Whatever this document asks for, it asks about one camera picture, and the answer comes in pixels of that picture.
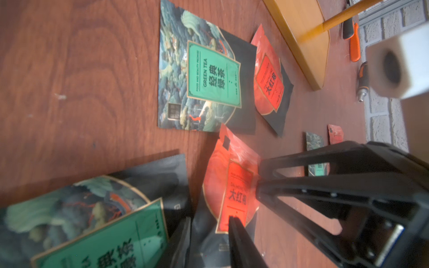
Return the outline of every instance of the tool handle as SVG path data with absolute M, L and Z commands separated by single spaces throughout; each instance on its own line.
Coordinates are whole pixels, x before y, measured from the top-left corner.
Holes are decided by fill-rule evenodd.
M 357 90 L 359 89 L 369 89 L 369 75 L 368 75 L 368 62 L 362 63 L 359 69 L 358 74 L 359 85 Z
M 360 60 L 359 25 L 354 24 L 354 35 L 350 38 L 350 59 L 353 62 Z
M 350 39 L 354 35 L 353 19 L 350 18 L 343 22 L 343 39 Z

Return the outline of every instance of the brick wall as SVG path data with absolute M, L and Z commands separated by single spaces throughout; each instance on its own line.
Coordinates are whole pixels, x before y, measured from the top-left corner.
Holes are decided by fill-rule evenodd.
M 413 2 L 360 28 L 362 62 L 366 61 L 367 46 L 427 21 L 428 4 L 429 0 Z M 364 105 L 367 141 L 386 142 L 408 151 L 400 101 L 380 97 L 370 89 Z

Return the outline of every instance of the wood grain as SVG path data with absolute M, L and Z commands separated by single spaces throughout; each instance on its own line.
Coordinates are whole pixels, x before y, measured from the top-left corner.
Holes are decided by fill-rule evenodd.
M 264 0 L 313 90 L 325 82 L 329 31 L 318 0 Z
M 174 3 L 246 41 L 263 24 L 295 87 L 283 138 L 259 115 L 256 135 L 239 135 L 262 158 L 303 151 L 303 131 L 327 144 L 328 123 L 365 142 L 359 63 L 350 62 L 339 27 L 330 31 L 325 86 L 313 92 L 262 0 Z M 331 17 L 345 3 L 320 5 Z M 0 0 L 1 206 L 178 153 L 186 154 L 195 206 L 217 134 L 157 128 L 159 8 L 145 0 Z M 259 211 L 255 241 L 270 267 L 334 267 Z

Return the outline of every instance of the gold border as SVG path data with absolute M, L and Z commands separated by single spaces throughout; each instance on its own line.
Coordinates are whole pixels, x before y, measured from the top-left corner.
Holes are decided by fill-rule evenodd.
M 164 229 L 165 229 L 165 234 L 166 234 L 166 237 L 167 237 L 167 241 L 169 241 L 169 237 L 168 237 L 168 230 L 167 230 L 167 224 L 166 224 L 166 221 L 165 221 L 165 215 L 164 215 L 164 202 L 162 201 L 162 197 L 160 197 L 160 198 L 157 198 L 157 199 L 155 199 L 154 201 L 152 201 L 152 202 L 150 202 L 150 203 L 145 204 L 144 206 L 139 207 L 139 208 L 138 208 L 138 209 L 136 209 L 135 211 L 133 211 L 133 212 L 131 212 L 131 213 L 128 213 L 128 214 L 124 215 L 123 217 L 116 218 L 116 219 L 114 219 L 114 220 L 112 220 L 112 221 L 110 221 L 110 222 L 108 222 L 108 223 L 104 224 L 102 227 L 99 227 L 99 228 L 96 228 L 96 229 L 94 229 L 94 230 L 90 231 L 90 232 L 89 232 L 89 233 L 87 233 L 87 234 L 82 234 L 82 235 L 80 235 L 80 236 L 76 237 L 75 239 L 72 239 L 72 240 L 70 240 L 70 241 L 67 241 L 67 242 L 65 242 L 65 243 L 62 243 L 61 245 L 58 245 L 58 246 L 56 246 L 56 247 L 53 247 L 53 248 L 51 248 L 51 249 L 49 249 L 49 250 L 46 250 L 46 251 L 44 251 L 44 252 L 42 252 L 42 253 L 36 254 L 35 256 L 33 256 L 33 257 L 31 258 L 31 266 L 32 266 L 33 268 L 39 268 L 39 266 L 37 266 L 37 264 L 36 264 L 36 260 L 38 260 L 38 259 L 40 259 L 40 258 L 42 258 L 42 257 L 44 257 L 44 256 L 46 256 L 46 255 L 48 255 L 48 254 L 51 254 L 51 253 L 52 253 L 52 252 L 54 252 L 54 251 L 57 251 L 57 250 L 60 250 L 60 249 L 62 249 L 62 248 L 64 248 L 64 247 L 66 247 L 66 246 L 69 246 L 70 244 L 75 243 L 76 241 L 78 241 L 78 240 L 80 240 L 80 239 L 82 239 L 82 238 L 84 238 L 84 237 L 86 237 L 86 236 L 88 236 L 88 235 L 91 235 L 91 234 L 93 234 L 94 232 L 100 231 L 100 230 L 102 230 L 103 228 L 105 228 L 105 227 L 107 227 L 107 226 L 109 226 L 109 225 L 111 225 L 111 224 L 114 224 L 115 222 L 117 222 L 117 221 L 119 221 L 119 220 L 124 219 L 125 217 L 131 216 L 132 214 L 134 214 L 134 213 L 136 213 L 136 212 L 139 212 L 139 211 L 141 211 L 141 210 L 143 210 L 143 209 L 147 208 L 148 206 L 150 206 L 150 205 L 152 205 L 152 204 L 154 204 L 154 203 L 156 203 L 156 202 L 158 202 L 158 201 L 160 201 L 160 202 L 161 202 L 161 213 L 162 213 L 163 220 L 164 220 Z
M 169 118 L 168 117 L 168 115 L 169 115 L 169 111 L 170 111 L 170 106 L 168 106 L 168 104 L 176 104 L 176 105 L 180 105 L 180 115 L 179 115 L 179 119 L 172 119 L 172 118 Z M 181 116 L 181 113 L 182 113 L 182 104 L 181 103 L 172 103 L 172 102 L 167 102 L 167 120 L 170 120 L 170 121 L 180 121 L 180 116 Z
M 222 211 L 224 210 L 225 194 L 226 194 L 226 192 L 227 192 L 227 188 L 228 188 L 228 182 L 229 182 L 228 174 L 229 174 L 229 171 L 230 171 L 230 164 L 231 164 L 231 163 L 235 163 L 235 164 L 239 165 L 242 169 L 244 169 L 244 170 L 246 170 L 246 171 L 248 171 L 248 172 L 252 173 L 252 180 L 253 180 L 253 178 L 254 178 L 254 176 L 255 176 L 255 174 L 254 174 L 252 171 L 250 171 L 250 170 L 248 170 L 248 169 L 243 168 L 243 166 L 242 166 L 240 163 L 238 163 L 238 162 L 236 162 L 236 161 L 232 161 L 232 160 L 230 159 L 230 161 L 228 162 L 228 169 L 227 169 L 227 185 L 225 186 L 224 196 L 223 196 L 223 198 L 222 198 L 221 210 L 220 210 L 220 213 L 219 213 L 219 218 L 218 218 L 218 220 L 217 220 L 216 229 L 215 229 L 215 232 L 214 232 L 215 234 L 228 234 L 228 231 L 218 231 L 218 227 L 219 227 L 220 219 L 221 219 L 221 217 L 222 217 Z
M 151 201 L 150 201 L 150 199 L 149 199 L 149 198 L 147 198 L 147 196 L 145 196 L 145 194 L 143 194 L 142 192 L 140 192 L 140 190 L 139 190 L 139 189 L 135 188 L 134 186 L 132 186 L 131 184 L 129 184 L 129 183 L 127 183 L 127 182 L 123 181 L 123 180 L 120 180 L 120 179 L 115 178 L 115 177 L 110 177 L 110 176 L 107 176 L 107 175 L 101 175 L 101 176 L 97 176 L 97 177 L 94 177 L 94 178 L 98 178 L 98 177 L 105 177 L 105 178 L 110 179 L 110 180 L 112 180 L 112 181 L 116 181 L 117 183 L 122 184 L 122 185 L 124 185 L 124 186 L 126 186 L 126 187 L 130 188 L 133 192 L 135 192 L 135 193 L 136 193 L 136 194 L 138 194 L 141 198 L 143 198 L 143 199 L 146 201 L 146 203 L 150 203 L 150 202 L 151 202 Z
M 213 52 L 216 52 L 216 53 L 222 55 L 223 57 L 226 57 L 229 60 L 232 60 L 232 61 L 234 61 L 234 62 L 236 62 L 236 63 L 239 64 L 239 77 L 238 77 L 238 79 L 239 79 L 239 85 L 240 85 L 240 106 L 226 104 L 226 103 L 222 103 L 222 102 L 216 102 L 216 101 L 208 100 L 208 99 L 190 97 L 189 96 L 189 43 L 193 43 L 193 44 L 196 44 L 197 46 L 200 46 L 200 47 L 206 48 L 208 50 L 211 50 Z M 203 46 L 201 44 L 198 44 L 196 42 L 188 40 L 188 42 L 187 42 L 187 64 L 186 64 L 186 68 L 187 68 L 187 75 L 186 75 L 186 97 L 188 97 L 189 99 L 199 99 L 199 100 L 203 100 L 203 101 L 207 101 L 207 102 L 215 102 L 215 103 L 219 103 L 219 104 L 222 104 L 222 105 L 231 106 L 231 107 L 235 107 L 235 108 L 239 108 L 239 109 L 242 108 L 242 93 L 241 93 L 241 82 L 240 82 L 241 63 L 240 62 L 236 61 L 235 59 L 231 59 L 230 57 L 228 57 L 228 56 L 220 53 L 219 51 L 213 50 L 211 48 L 208 48 L 206 46 Z
M 271 60 L 269 59 L 269 57 L 267 56 L 267 54 L 266 54 L 266 53 L 264 53 L 264 57 L 262 58 L 261 66 L 262 66 L 262 63 L 264 62 L 265 57 L 267 57 L 267 58 L 268 58 L 269 63 L 271 64 L 271 66 L 273 66 L 273 69 L 274 69 L 274 65 L 272 64 Z M 268 99 L 268 97 L 265 95 L 264 91 L 262 90 L 261 86 L 259 85 L 259 83 L 258 83 L 258 81 L 257 81 L 257 78 L 256 78 L 256 77 L 258 76 L 258 74 L 259 74 L 259 72 L 260 72 L 260 71 L 261 71 L 261 67 L 259 67 L 258 73 L 255 75 L 256 85 L 258 86 L 259 90 L 262 92 L 262 94 L 264 95 L 264 97 L 268 100 L 268 102 L 270 103 L 270 105 L 272 106 L 272 108 L 274 109 L 274 111 L 277 113 L 278 109 L 280 108 L 281 101 L 283 100 L 283 94 L 284 94 L 284 84 L 283 84 L 283 79 L 281 79 L 281 85 L 283 86 L 283 91 L 282 91 L 282 93 L 281 93 L 280 103 L 278 104 L 278 108 L 276 109 L 276 108 L 274 107 L 274 105 L 271 103 L 271 101 Z
M 230 46 L 230 44 L 228 43 L 228 41 L 227 41 L 227 39 L 224 37 L 224 34 L 222 33 L 222 31 L 221 31 L 221 29 L 217 26 L 217 25 L 214 25 L 214 26 L 216 26 L 216 28 L 218 29 L 218 31 L 219 31 L 219 33 L 221 34 L 221 36 L 224 38 L 224 40 L 225 40 L 225 42 L 228 44 L 228 46 L 231 48 L 231 46 Z M 233 60 L 235 60 L 236 59 L 236 55 L 235 55 L 235 53 L 234 53 L 234 51 L 233 51 L 233 49 L 231 48 L 231 53 L 233 54 L 233 56 L 234 56 L 234 59 Z M 230 117 L 228 118 L 228 120 L 224 123 L 225 125 L 226 124 L 228 124 L 228 122 L 231 120 L 231 118 L 233 117 L 233 115 L 234 115 L 234 113 L 236 112 L 236 109 L 237 109 L 237 107 L 234 107 L 234 111 L 231 113 L 231 115 L 230 115 Z

